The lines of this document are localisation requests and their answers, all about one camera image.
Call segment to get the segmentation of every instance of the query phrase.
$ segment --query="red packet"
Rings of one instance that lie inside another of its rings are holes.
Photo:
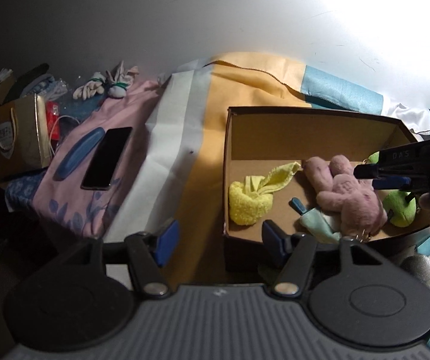
[[[60,129],[58,128],[58,123],[55,125],[55,122],[58,119],[58,104],[53,101],[48,101],[45,103],[45,112],[46,112],[46,126],[50,136],[52,133],[52,140],[60,139]]]

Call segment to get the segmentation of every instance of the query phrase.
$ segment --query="circular pad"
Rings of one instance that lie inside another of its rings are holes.
[[[362,246],[342,253],[342,270],[317,285],[309,297],[315,319],[356,345],[397,347],[430,332],[430,289],[397,266],[373,255],[353,258]]]
[[[365,286],[350,294],[351,306],[372,317],[388,317],[405,307],[405,297],[391,287]]]
[[[120,331],[133,296],[118,281],[83,265],[44,269],[7,296],[4,316],[16,341],[62,352],[92,346]]]

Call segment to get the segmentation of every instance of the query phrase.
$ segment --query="white cable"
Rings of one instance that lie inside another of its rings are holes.
[[[55,126],[57,125],[58,121],[60,119],[62,119],[63,117],[68,117],[70,119],[73,119],[78,124],[80,124],[80,120],[78,120],[76,117],[73,117],[73,116],[70,116],[70,115],[61,115],[61,116],[57,117],[57,119],[55,120],[55,123],[52,126],[52,129],[50,130],[50,134],[49,134],[49,147],[50,147],[50,151],[52,153],[52,158],[55,157],[55,150],[53,150],[53,147],[52,147],[52,134],[53,134],[53,130],[55,129]]]

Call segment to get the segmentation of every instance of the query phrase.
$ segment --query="ribbed gray surface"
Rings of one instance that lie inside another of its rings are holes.
[[[396,353],[363,352],[322,335],[300,305],[268,297],[261,286],[181,286],[144,302],[116,337],[73,353],[17,346],[5,360],[349,359],[428,360],[423,345]]]

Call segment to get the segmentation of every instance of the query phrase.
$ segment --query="green plush toy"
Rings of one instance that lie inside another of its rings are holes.
[[[368,163],[370,164],[376,164],[378,162],[378,158],[380,156],[380,152],[377,151],[375,153],[373,153],[370,157],[368,157]]]
[[[373,153],[367,159],[367,163],[376,164],[379,159],[380,152]],[[417,213],[417,202],[415,199],[407,201],[408,192],[392,190],[388,195],[383,197],[388,191],[378,191],[377,195],[380,198],[384,209],[388,215],[388,221],[397,227],[407,227],[415,220]]]

